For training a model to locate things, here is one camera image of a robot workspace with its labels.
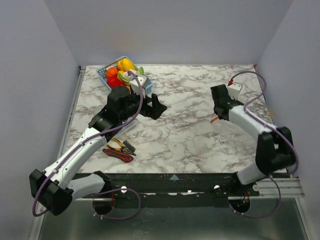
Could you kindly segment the clear zip top bag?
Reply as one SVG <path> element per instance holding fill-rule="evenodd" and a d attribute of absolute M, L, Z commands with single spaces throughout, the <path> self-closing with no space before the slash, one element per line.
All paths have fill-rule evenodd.
<path fill-rule="evenodd" d="M 269 125 L 266 121 L 262 119 L 259 120 L 262 121 L 262 123 L 254 120 L 244 112 L 231 111 L 229 113 L 229 120 L 219 119 L 218 116 L 215 116 L 210 120 L 210 123 L 227 122 L 230 125 L 233 125 L 234 128 L 243 132 L 246 136 L 250 137 L 254 143 L 257 144 L 260 135 L 264 133 L 270 134 L 272 132 L 272 130 L 268 128 Z"/>

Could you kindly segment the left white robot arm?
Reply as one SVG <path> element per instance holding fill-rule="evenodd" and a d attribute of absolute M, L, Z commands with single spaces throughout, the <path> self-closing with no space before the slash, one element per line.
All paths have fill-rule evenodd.
<path fill-rule="evenodd" d="M 40 171 L 29 175 L 31 196 L 34 198 L 32 214 L 37 217 L 37 203 L 45 210 L 58 216 L 72 201 L 97 194 L 104 198 L 110 194 L 111 185 L 107 176 L 96 171 L 84 180 L 73 177 L 84 163 L 122 128 L 129 125 L 139 114 L 157 120 L 167 106 L 160 103 L 158 96 L 138 95 L 124 86 L 117 86 L 107 96 L 107 103 L 89 122 L 81 137 L 59 159 Z"/>

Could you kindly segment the red bell pepper toy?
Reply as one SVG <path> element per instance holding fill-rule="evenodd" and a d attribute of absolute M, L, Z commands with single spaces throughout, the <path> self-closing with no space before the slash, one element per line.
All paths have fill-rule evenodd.
<path fill-rule="evenodd" d="M 119 86 L 126 86 L 117 76 L 111 76 L 107 79 L 107 85 L 113 89 Z"/>

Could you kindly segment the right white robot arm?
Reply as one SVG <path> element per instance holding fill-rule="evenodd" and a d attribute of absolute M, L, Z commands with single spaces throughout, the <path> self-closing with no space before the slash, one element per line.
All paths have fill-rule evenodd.
<path fill-rule="evenodd" d="M 268 124 L 245 110 L 244 104 L 237 99 L 239 90 L 230 96 L 233 91 L 230 85 L 213 86 L 210 91 L 214 102 L 213 111 L 218 118 L 239 126 L 256 140 L 255 161 L 233 175 L 230 191 L 234 195 L 243 195 L 249 184 L 297 163 L 289 128 Z"/>

